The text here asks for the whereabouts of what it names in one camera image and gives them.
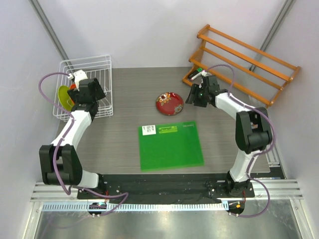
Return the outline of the red floral plate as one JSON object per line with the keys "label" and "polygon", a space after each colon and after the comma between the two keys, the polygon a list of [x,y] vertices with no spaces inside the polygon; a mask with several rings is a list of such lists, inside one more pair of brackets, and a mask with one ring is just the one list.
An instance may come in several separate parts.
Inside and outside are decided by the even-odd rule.
{"label": "red floral plate", "polygon": [[157,97],[156,109],[167,116],[174,116],[183,109],[184,102],[180,95],[173,92],[165,92]]}

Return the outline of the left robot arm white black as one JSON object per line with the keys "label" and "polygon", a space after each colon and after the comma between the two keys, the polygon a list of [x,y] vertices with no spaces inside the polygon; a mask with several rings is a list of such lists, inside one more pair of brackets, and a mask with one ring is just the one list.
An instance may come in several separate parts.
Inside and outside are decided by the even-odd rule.
{"label": "left robot arm white black", "polygon": [[67,185],[89,188],[89,193],[100,199],[106,193],[103,177],[83,170],[76,149],[98,112],[98,101],[106,95],[97,78],[80,80],[67,94],[75,103],[71,111],[66,111],[69,114],[67,124],[51,144],[39,149],[42,180],[46,185],[62,186],[68,195]]}

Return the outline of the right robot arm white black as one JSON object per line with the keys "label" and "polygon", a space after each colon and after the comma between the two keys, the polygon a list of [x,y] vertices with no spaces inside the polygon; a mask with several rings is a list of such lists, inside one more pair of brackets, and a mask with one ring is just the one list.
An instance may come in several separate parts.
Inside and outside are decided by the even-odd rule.
{"label": "right robot arm white black", "polygon": [[273,143],[272,125],[264,107],[255,108],[237,99],[226,89],[221,89],[216,76],[202,77],[200,84],[192,84],[187,104],[218,108],[235,119],[236,159],[227,172],[225,193],[239,197],[248,188],[251,169],[259,155]]}

